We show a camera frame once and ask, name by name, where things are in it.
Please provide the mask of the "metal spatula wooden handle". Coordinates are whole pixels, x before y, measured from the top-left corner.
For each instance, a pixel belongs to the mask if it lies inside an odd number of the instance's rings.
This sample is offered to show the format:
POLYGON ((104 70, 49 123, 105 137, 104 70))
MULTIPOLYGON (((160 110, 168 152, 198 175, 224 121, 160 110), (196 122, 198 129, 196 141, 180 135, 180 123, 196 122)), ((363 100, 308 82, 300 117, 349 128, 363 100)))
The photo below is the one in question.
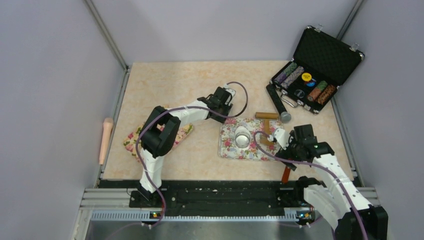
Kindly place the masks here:
POLYGON ((291 171, 295 171, 297 169, 297 167, 293 163, 287 163, 285 161, 283 161, 283 163, 285 164, 285 169, 284 169, 283 174, 282 174, 281 182, 283 184, 287 184, 289 182, 289 177, 290 177, 291 171))

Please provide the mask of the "wooden dough roller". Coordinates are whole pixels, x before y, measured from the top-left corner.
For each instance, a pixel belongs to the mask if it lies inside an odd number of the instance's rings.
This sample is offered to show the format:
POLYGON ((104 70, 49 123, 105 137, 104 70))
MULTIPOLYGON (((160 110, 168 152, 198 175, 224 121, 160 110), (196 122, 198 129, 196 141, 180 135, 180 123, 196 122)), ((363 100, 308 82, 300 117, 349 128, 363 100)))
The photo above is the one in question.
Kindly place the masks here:
MULTIPOLYGON (((277 113, 272 112, 256 112, 254 116, 256 119, 263 121, 263 131, 268 134, 269 137, 271 137, 272 131, 270 129, 270 120, 277 120, 279 118, 279 115, 277 113)), ((273 140, 269 140, 269 138, 266 136, 262 136, 260 138, 260 143, 266 146, 274 145, 273 140)))

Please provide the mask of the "floral tray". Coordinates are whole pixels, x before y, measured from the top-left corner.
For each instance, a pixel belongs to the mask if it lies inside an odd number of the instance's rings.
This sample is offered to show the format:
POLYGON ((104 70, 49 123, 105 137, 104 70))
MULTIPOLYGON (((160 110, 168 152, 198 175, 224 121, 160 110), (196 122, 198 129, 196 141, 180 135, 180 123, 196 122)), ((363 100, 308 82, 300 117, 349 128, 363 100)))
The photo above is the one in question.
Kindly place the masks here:
POLYGON ((218 154, 222 158, 251 160, 251 161, 273 161, 274 159, 260 151, 252 137, 255 132, 264 130, 264 121, 256 118, 229 118, 220 127, 218 140, 218 154), (236 129, 243 127, 249 132, 246 147, 236 144, 236 129))

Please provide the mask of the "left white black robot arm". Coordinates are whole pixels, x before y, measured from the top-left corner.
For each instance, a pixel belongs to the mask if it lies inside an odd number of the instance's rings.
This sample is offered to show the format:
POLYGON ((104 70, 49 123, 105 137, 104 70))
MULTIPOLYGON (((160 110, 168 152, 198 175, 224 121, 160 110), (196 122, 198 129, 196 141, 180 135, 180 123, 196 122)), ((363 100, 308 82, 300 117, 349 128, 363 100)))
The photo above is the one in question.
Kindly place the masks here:
POLYGON ((171 109, 159 105, 152 110, 135 143, 143 167, 137 191, 147 206, 154 207, 160 202, 158 189, 162 185, 163 162, 172 150, 179 130, 208 119, 224 123, 233 107, 235 94, 232 88, 217 87, 214 93, 187 105, 171 109))

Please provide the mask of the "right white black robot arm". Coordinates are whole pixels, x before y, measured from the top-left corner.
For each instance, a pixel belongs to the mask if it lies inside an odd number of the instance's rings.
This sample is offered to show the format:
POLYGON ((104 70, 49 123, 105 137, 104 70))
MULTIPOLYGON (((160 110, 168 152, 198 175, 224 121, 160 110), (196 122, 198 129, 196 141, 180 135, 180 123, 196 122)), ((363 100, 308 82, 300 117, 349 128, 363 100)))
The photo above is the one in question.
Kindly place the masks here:
POLYGON ((311 124, 292 131, 277 128, 272 133, 280 150, 275 154, 292 170, 297 165, 314 168, 320 175, 302 176, 295 183, 293 200, 299 206, 313 206, 327 221, 336 240, 385 240, 389 216, 382 206, 375 206, 342 169, 334 150, 327 142, 318 142, 311 124))

